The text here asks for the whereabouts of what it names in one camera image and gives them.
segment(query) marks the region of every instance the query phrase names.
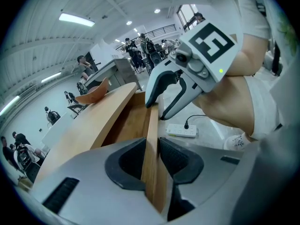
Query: power strip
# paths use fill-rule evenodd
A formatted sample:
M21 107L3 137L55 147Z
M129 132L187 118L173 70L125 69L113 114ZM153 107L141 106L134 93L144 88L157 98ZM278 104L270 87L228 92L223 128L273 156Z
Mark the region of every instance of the power strip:
M171 136L196 137L197 133L196 125L189 125L188 129L185 129L182 124L169 124L167 128L167 134Z

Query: white shorts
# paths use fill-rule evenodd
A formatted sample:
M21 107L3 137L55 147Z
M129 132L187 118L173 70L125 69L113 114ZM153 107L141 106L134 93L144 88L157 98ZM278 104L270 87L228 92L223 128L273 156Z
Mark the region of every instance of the white shorts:
M274 131L279 122L279 111L269 90L273 82L262 81L255 76L246 79L254 110L254 131L252 138L260 140Z

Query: camera lens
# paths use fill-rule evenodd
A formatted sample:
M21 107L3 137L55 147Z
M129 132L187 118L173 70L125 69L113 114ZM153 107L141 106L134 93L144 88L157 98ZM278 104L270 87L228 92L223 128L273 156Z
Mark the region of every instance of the camera lens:
M187 61L187 58L185 55L182 55L182 54L178 54L177 57L176 57L180 62L186 62Z

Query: ceiling light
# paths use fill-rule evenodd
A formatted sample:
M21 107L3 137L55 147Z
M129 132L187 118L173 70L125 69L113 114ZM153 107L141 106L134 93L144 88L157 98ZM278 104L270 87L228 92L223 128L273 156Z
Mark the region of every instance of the ceiling light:
M72 23L79 23L79 24L86 25L89 27L92 27L95 24L93 21L90 21L88 19L73 16L73 15L66 14L66 13L62 13L59 17L59 20L72 22Z
M19 96L16 96L13 100L11 100L0 112L0 116L5 113L5 111L10 108L17 100L19 100Z
M54 74L54 75L52 75L52 76L50 76L50 77L47 77L47 78L43 79L43 80L41 81L41 83L44 83L44 82L50 80L51 78L57 77L57 76L59 76L60 74L61 74L61 72L59 72L59 73L57 73L57 74Z

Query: gray desk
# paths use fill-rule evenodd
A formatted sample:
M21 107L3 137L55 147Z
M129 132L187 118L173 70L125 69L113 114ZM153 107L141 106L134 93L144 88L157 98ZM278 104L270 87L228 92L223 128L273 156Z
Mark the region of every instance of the gray desk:
M87 89L99 86L104 78L109 79L108 91L112 91L126 83L135 82L137 87L142 88L130 66L127 59L113 59L103 67L101 67L88 81L85 83Z

